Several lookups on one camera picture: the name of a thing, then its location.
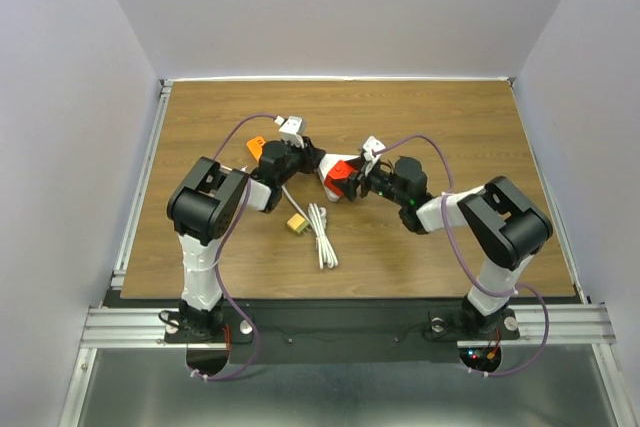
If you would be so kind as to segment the red cube socket adapter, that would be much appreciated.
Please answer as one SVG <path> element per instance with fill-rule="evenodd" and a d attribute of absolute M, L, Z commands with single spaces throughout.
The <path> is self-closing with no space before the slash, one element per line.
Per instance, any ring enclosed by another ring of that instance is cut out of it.
<path fill-rule="evenodd" d="M 354 172 L 355 170 L 347 164 L 347 161 L 339 160 L 328 171 L 323 181 L 323 184 L 333 194 L 337 195 L 338 197 L 343 197 L 344 194 L 339 189 L 337 182 L 339 182 L 342 179 L 350 177 L 350 175 Z"/>

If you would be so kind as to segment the white triangular power strip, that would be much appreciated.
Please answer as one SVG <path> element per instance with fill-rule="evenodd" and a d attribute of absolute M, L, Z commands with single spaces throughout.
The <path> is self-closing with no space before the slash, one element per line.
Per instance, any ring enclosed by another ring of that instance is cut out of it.
<path fill-rule="evenodd" d="M 356 169 L 349 161 L 357 159 L 354 155 L 329 153 L 322 158 L 318 166 L 318 176 L 329 201 L 337 202 L 344 197 L 334 182 L 345 180 L 354 173 Z"/>

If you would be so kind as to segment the yellow plug adapter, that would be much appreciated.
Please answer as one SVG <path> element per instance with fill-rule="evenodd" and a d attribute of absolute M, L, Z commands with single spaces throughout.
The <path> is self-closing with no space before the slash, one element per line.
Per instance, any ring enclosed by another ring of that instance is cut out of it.
<path fill-rule="evenodd" d="M 296 213 L 287 220 L 286 226 L 292 233 L 301 236 L 310 228 L 310 222 L 300 213 Z"/>

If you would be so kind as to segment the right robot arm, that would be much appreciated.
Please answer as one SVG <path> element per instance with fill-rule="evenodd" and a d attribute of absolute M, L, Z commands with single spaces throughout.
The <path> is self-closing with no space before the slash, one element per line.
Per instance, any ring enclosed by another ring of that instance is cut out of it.
<path fill-rule="evenodd" d="M 544 214 L 508 178 L 458 194 L 433 196 L 421 163 L 401 157 L 391 167 L 365 169 L 362 159 L 337 163 L 326 184 L 354 201 L 373 192 L 400 207 L 403 225 L 418 235 L 443 229 L 452 238 L 454 227 L 467 227 L 485 254 L 480 274 L 463 298 L 460 325 L 472 337 L 491 331 L 516 292 L 521 273 L 553 235 Z"/>

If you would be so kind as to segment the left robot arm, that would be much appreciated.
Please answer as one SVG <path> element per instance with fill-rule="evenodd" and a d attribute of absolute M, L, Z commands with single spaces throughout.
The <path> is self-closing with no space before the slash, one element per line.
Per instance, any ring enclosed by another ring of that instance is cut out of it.
<path fill-rule="evenodd" d="M 183 291 L 176 312 L 159 314 L 166 342 L 209 343 L 229 332 L 219 272 L 224 244 L 244 210 L 273 211 L 285 184 L 298 173 L 317 173 L 325 155 L 304 136 L 299 145 L 266 142 L 250 172 L 206 157 L 195 163 L 167 204 L 182 251 Z"/>

